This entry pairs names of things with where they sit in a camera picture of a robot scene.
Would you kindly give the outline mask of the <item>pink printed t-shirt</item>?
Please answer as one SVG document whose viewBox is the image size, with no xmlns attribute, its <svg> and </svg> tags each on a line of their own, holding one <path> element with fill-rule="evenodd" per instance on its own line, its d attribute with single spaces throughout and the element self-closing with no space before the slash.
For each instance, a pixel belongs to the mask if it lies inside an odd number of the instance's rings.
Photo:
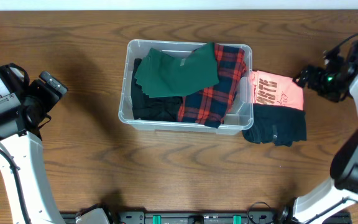
<svg viewBox="0 0 358 224">
<path fill-rule="evenodd" d="M 263 71 L 252 72 L 253 102 L 303 110 L 303 89 L 290 77 Z"/>
</svg>

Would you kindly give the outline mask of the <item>dark teal garment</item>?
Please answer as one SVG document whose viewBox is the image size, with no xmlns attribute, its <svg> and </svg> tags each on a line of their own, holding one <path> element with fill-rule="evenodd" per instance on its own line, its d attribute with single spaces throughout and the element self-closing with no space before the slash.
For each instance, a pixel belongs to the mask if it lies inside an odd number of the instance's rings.
<svg viewBox="0 0 358 224">
<path fill-rule="evenodd" d="M 253 105 L 254 123 L 243 130 L 245 140 L 255 143 L 274 143 L 292 146 L 293 142 L 306 141 L 305 112 L 285 106 Z"/>
</svg>

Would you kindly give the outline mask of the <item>green t-shirt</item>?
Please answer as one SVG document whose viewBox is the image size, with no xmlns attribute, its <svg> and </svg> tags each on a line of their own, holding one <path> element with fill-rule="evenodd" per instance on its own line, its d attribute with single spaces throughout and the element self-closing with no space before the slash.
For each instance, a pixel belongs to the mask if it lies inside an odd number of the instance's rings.
<svg viewBox="0 0 358 224">
<path fill-rule="evenodd" d="M 135 83 L 151 98 L 188 96 L 219 83 L 212 42 L 185 58 L 151 48 L 135 73 Z"/>
</svg>

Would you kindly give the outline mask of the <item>black garment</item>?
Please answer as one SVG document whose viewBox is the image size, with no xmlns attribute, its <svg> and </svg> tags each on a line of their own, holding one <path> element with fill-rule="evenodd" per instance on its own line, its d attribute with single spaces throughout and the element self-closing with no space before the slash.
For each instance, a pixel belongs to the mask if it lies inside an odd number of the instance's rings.
<svg viewBox="0 0 358 224">
<path fill-rule="evenodd" d="M 143 93 L 141 86 L 136 83 L 135 74 L 142 59 L 134 60 L 134 70 L 131 80 L 132 113 L 135 120 L 177 121 L 178 110 L 183 103 L 182 97 L 171 96 L 150 98 Z"/>
</svg>

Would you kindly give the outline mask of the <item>red navy plaid garment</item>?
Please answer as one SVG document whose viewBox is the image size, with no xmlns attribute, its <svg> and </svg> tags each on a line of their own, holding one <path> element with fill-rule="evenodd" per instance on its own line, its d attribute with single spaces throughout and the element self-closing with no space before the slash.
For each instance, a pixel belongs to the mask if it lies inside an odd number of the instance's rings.
<svg viewBox="0 0 358 224">
<path fill-rule="evenodd" d="M 219 83 L 183 97 L 177 121 L 218 128 L 232 109 L 237 86 L 245 75 L 245 51 L 226 45 L 214 44 Z"/>
</svg>

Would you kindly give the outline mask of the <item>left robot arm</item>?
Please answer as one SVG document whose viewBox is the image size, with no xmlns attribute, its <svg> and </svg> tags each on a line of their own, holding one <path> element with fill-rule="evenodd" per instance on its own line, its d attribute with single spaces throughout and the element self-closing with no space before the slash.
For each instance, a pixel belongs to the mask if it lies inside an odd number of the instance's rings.
<svg viewBox="0 0 358 224">
<path fill-rule="evenodd" d="M 76 214 L 57 208 L 40 129 L 68 88 L 47 71 L 31 81 L 20 66 L 0 66 L 0 172 L 14 223 L 112 223 L 103 205 Z"/>
</svg>

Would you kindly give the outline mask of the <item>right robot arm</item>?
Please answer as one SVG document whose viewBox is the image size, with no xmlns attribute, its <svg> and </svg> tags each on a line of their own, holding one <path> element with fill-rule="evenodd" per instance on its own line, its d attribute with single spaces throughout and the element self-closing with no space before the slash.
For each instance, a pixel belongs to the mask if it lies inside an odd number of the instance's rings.
<svg viewBox="0 0 358 224">
<path fill-rule="evenodd" d="M 340 48 L 337 45 L 325 53 L 325 68 L 308 66 L 293 81 L 336 103 L 350 96 L 358 116 L 358 40 L 346 58 L 339 56 Z M 294 198 L 275 223 L 351 223 L 346 208 L 354 204 L 358 204 L 358 128 L 334 156 L 330 177 L 310 193 Z"/>
</svg>

